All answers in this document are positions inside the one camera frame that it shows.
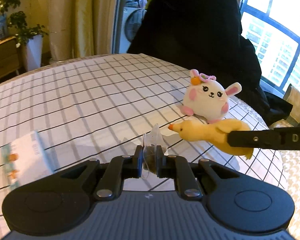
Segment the black cloth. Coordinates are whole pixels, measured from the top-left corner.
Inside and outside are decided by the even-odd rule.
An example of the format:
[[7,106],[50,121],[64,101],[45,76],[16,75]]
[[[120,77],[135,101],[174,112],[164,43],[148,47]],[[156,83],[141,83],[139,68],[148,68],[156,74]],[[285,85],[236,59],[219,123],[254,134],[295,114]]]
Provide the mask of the black cloth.
[[255,49],[241,33],[237,0],[152,0],[128,53],[214,75],[225,88],[239,82],[236,96],[271,125],[287,118],[292,105],[263,92]]

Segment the wooden drawer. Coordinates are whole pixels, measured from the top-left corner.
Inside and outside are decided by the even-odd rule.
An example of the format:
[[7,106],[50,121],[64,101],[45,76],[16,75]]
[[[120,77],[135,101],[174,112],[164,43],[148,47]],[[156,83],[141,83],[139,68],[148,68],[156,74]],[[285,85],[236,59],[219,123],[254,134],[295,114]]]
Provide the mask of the wooden drawer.
[[17,54],[10,55],[0,60],[0,78],[19,68],[19,58]]
[[13,54],[17,54],[15,39],[0,44],[0,61]]

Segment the yellow duck plush toy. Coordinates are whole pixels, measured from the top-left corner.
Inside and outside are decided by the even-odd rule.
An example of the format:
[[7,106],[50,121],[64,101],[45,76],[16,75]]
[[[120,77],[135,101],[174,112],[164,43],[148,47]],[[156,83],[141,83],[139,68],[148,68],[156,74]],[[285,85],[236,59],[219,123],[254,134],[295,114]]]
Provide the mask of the yellow duck plush toy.
[[212,124],[186,120],[182,123],[170,124],[168,128],[179,133],[180,137],[186,141],[208,141],[225,153],[236,156],[244,155],[247,160],[252,157],[253,148],[231,147],[227,142],[231,131],[251,130],[248,124],[241,120],[223,119]]

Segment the white grid tablecloth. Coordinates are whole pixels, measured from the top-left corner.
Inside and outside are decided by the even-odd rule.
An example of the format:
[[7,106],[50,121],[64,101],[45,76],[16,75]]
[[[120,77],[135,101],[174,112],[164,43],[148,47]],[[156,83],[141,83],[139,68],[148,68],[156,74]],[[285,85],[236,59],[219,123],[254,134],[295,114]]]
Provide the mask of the white grid tablecloth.
[[[189,162],[209,158],[232,169],[286,189],[278,151],[255,149],[245,160],[211,144],[186,142],[168,125],[187,119],[179,109],[189,71],[146,55],[111,55],[46,69],[0,86],[0,147],[39,132],[55,171],[90,157],[102,163],[134,153],[142,134],[159,124],[169,154]],[[231,100],[226,118],[237,118],[252,130],[267,129],[242,104]],[[9,185],[0,158],[0,237],[8,232],[2,200]],[[173,190],[171,179],[150,173],[147,179],[127,179],[125,190]]]

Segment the washing machine door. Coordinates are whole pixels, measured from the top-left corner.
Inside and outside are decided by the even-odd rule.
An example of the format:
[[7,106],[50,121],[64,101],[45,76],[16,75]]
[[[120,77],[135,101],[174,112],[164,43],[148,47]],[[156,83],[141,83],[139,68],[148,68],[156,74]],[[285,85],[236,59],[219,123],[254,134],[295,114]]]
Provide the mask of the washing machine door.
[[134,37],[136,36],[145,14],[146,10],[137,9],[128,16],[127,21],[124,25],[124,34],[129,43],[131,43]]

